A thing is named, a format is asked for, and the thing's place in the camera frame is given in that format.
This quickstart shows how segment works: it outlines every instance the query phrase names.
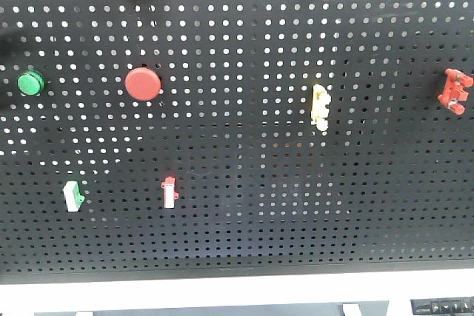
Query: red plastic clip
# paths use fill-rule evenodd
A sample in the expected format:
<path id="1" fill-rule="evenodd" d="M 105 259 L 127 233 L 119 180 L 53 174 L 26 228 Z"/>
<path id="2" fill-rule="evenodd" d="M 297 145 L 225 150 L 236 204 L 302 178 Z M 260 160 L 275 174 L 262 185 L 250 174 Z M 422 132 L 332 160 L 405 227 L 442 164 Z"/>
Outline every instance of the red plastic clip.
<path id="1" fill-rule="evenodd" d="M 175 200 L 179 198 L 179 193 L 175 192 L 176 179 L 168 177 L 161 183 L 161 188 L 164 189 L 164 208 L 173 209 L 175 207 Z"/>
<path id="2" fill-rule="evenodd" d="M 474 79 L 465 75 L 459 70 L 446 70 L 446 84 L 444 85 L 443 94 L 438 97 L 439 102 L 456 115 L 462 115 L 466 110 L 459 101 L 466 101 L 469 96 L 464 88 L 469 88 L 474 84 Z"/>

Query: white plastic part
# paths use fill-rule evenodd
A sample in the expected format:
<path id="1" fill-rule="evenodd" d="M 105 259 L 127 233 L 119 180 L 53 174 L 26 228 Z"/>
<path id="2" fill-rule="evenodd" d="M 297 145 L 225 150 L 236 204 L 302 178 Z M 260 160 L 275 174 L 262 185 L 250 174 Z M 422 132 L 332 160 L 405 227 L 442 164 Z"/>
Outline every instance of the white plastic part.
<path id="1" fill-rule="evenodd" d="M 164 185 L 164 208 L 175 208 L 175 186 L 171 184 Z"/>
<path id="2" fill-rule="evenodd" d="M 64 199 L 66 200 L 67 211 L 78 212 L 84 197 L 79 194 L 77 181 L 68 181 L 62 192 L 64 193 Z"/>
<path id="3" fill-rule="evenodd" d="M 329 109 L 326 105 L 331 102 L 331 95 L 326 89 L 319 84 L 313 87 L 313 108 L 311 109 L 311 124 L 316 125 L 316 128 L 321 131 L 327 131 L 329 124 L 327 117 L 329 116 Z"/>
<path id="4" fill-rule="evenodd" d="M 164 208 L 174 209 L 175 200 L 179 198 L 179 194 L 175 191 L 175 178 L 168 177 L 161 183 L 161 188 L 164 189 Z"/>
<path id="5" fill-rule="evenodd" d="M 342 305 L 344 316 L 362 316 L 361 307 L 358 303 L 345 303 Z"/>

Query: pegboard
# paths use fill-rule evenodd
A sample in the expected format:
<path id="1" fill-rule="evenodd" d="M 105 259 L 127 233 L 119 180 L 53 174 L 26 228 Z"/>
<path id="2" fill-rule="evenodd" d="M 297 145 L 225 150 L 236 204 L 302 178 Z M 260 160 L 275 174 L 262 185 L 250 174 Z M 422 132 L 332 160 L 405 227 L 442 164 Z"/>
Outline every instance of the pegboard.
<path id="1" fill-rule="evenodd" d="M 363 315 L 386 316 L 388 301 L 372 301 L 359 304 Z M 94 311 L 98 316 L 240 316 L 243 313 L 249 316 L 275 315 L 275 316 L 303 316 L 327 315 L 341 316 L 342 304 L 337 303 L 306 303 L 289 305 L 263 305 L 263 306 L 221 306 L 221 307 L 189 307 L 180 309 L 140 309 L 121 311 Z M 75 316 L 73 312 L 36 312 L 35 316 Z"/>
<path id="2" fill-rule="evenodd" d="M 473 73 L 471 3 L 1 0 L 2 280 L 472 261 L 473 102 L 437 100 Z M 142 66 L 152 101 L 124 88 Z"/>

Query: yellow plastic part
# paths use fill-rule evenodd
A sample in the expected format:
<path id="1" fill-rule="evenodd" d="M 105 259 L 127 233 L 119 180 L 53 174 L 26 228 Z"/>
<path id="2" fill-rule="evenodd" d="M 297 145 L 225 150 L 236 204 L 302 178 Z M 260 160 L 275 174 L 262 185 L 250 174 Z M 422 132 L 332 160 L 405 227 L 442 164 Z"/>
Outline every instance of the yellow plastic part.
<path id="1" fill-rule="evenodd" d="M 329 116 L 329 109 L 326 105 L 331 102 L 331 95 L 326 91 L 322 85 L 315 84 L 313 87 L 313 108 L 311 109 L 311 124 L 316 125 L 316 128 L 321 131 L 327 131 Z"/>

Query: white plastic clip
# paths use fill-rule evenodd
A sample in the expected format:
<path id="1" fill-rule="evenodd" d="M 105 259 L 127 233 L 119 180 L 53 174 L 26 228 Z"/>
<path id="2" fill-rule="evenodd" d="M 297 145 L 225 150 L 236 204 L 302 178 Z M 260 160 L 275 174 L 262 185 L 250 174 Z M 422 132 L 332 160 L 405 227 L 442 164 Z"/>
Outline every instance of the white plastic clip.
<path id="1" fill-rule="evenodd" d="M 85 197 L 79 192 L 79 185 L 77 181 L 68 181 L 64 186 L 62 192 L 66 199 L 66 207 L 68 212 L 78 212 Z"/>
<path id="2" fill-rule="evenodd" d="M 174 209 L 175 200 L 179 198 L 179 193 L 175 192 L 175 181 L 175 178 L 168 177 L 161 183 L 161 188 L 164 189 L 165 209 Z"/>
<path id="3" fill-rule="evenodd" d="M 319 131 L 327 131 L 329 124 L 327 117 L 329 116 L 329 109 L 326 108 L 331 102 L 331 95 L 326 89 L 319 84 L 313 87 L 313 108 L 311 109 L 311 124 L 316 125 Z"/>

